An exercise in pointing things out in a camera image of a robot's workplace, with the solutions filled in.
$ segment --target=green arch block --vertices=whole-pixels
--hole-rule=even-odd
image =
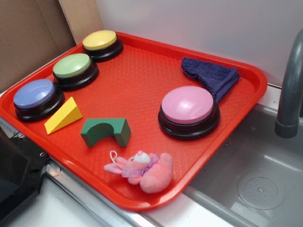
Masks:
[[[126,147],[131,129],[126,118],[91,118],[85,121],[81,136],[89,147],[106,137],[115,137],[119,146]]]

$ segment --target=tray rim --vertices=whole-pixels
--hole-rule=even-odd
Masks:
[[[234,67],[239,69],[239,73],[241,70],[249,70],[254,74],[254,77],[251,77],[250,81],[253,82],[253,86],[255,88],[255,93],[251,97],[251,99],[239,110],[239,112],[235,115],[235,117],[226,125],[226,127],[220,132],[220,136],[215,138],[210,146],[203,152],[203,156],[191,166],[191,168],[181,177],[181,179],[176,182],[173,188],[168,191],[165,191],[164,194],[159,197],[149,200],[149,201],[134,201],[130,200],[126,197],[121,196],[118,193],[112,193],[110,188],[104,188],[106,183],[101,183],[98,178],[95,178],[93,175],[89,174],[87,171],[77,168],[76,165],[71,165],[68,161],[68,156],[64,153],[64,155],[60,156],[58,161],[58,157],[51,157],[61,165],[65,166],[67,169],[72,171],[75,175],[84,180],[87,184],[95,188],[98,192],[106,196],[109,200],[111,200],[116,205],[121,208],[134,210],[134,211],[143,211],[157,208],[159,206],[163,206],[173,200],[177,195],[182,193],[185,187],[189,184],[189,182],[195,177],[195,175],[199,172],[199,170],[205,165],[205,163],[211,158],[211,156],[216,152],[216,150],[221,146],[221,144],[228,138],[228,136],[232,133],[232,131],[240,124],[240,122],[244,119],[244,117],[250,112],[250,110],[255,106],[257,101],[264,95],[267,89],[267,78],[264,73],[249,64],[242,63],[239,61],[234,61],[214,55],[210,55],[207,53],[197,52],[181,47],[176,47],[169,44],[160,43],[157,41],[152,41],[149,39],[124,34],[117,32],[119,38],[123,41],[125,45],[132,46],[135,48],[147,50],[149,52],[159,53],[164,56],[177,58],[181,60],[183,57],[189,57],[199,60],[208,60],[209,62],[221,64],[221,65],[233,65]],[[42,68],[33,72],[29,76],[27,76],[22,81],[18,82],[11,88],[9,88],[3,95],[0,97],[0,115],[12,124],[14,127],[18,128],[21,132],[23,132],[27,137],[31,140],[35,141],[41,148],[45,149],[48,152],[49,149],[54,148],[55,145],[48,142],[47,140],[41,138],[37,133],[32,132],[27,128],[22,122],[18,121],[14,118],[9,112],[5,110],[5,106],[9,104],[9,96],[16,93],[16,91],[23,86],[24,84],[36,80],[37,78],[45,78],[42,75],[42,71],[47,70],[52,72],[53,65],[59,61],[59,59],[73,53],[73,52],[83,52],[82,44],[79,44],[59,57],[55,58]]]

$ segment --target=green button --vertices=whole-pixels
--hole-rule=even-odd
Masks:
[[[84,53],[75,53],[62,58],[53,67],[59,78],[70,78],[85,71],[90,66],[90,57]]]

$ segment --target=stainless steel sink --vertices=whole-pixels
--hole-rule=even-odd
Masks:
[[[184,194],[234,226],[302,226],[303,122],[283,139],[275,118],[256,105]]]

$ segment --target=blue cloth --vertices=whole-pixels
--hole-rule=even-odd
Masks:
[[[190,78],[201,82],[216,103],[238,82],[240,75],[235,68],[227,68],[210,62],[184,58],[181,67]]]

